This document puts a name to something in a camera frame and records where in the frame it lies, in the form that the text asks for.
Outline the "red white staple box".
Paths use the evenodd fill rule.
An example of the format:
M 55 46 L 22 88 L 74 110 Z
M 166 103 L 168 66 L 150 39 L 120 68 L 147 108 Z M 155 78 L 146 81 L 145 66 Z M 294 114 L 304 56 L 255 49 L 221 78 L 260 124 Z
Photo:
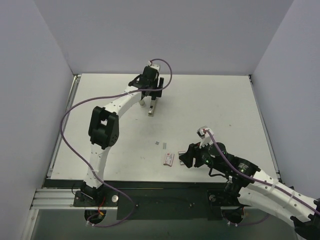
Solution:
M 168 166 L 168 167 L 172 167 L 173 161 L 174 161 L 174 157 L 175 157 L 174 153 L 167 152 L 165 154 L 165 156 L 164 156 L 163 165 L 164 166 Z

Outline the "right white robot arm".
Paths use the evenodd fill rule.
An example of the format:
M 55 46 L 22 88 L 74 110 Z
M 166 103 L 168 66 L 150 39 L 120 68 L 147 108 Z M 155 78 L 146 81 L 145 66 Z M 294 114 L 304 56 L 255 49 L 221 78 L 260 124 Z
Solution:
M 281 219 L 306 240 L 320 238 L 320 201 L 282 184 L 254 163 L 232 155 L 223 143 L 189 145 L 179 160 L 187 168 L 203 165 L 220 172 L 227 180 L 224 201 L 262 210 Z

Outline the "large black beige stapler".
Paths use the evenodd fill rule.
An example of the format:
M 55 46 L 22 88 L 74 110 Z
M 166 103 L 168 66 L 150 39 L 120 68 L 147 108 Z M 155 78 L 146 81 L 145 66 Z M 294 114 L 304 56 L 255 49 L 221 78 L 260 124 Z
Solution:
M 150 106 L 149 106 L 149 110 L 148 110 L 148 116 L 149 117 L 153 117 L 154 116 L 154 111 L 156 108 L 156 103 L 157 103 L 157 99 L 156 98 L 152 98 L 150 100 Z

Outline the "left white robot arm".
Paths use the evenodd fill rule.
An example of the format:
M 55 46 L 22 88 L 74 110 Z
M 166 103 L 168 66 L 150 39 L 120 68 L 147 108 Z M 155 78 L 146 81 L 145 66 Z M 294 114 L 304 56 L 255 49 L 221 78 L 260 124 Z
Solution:
M 92 206 L 99 205 L 103 200 L 104 170 L 108 153 L 117 142 L 119 120 L 134 104 L 145 104 L 144 98 L 151 97 L 149 115 L 152 116 L 157 98 L 162 96 L 161 88 L 164 86 L 164 78 L 159 77 L 160 66 L 147 65 L 142 74 L 128 83 L 124 95 L 115 98 L 103 107 L 96 106 L 92 110 L 88 135 L 90 136 L 89 163 L 93 170 L 88 170 L 80 187 L 85 195 L 85 200 Z

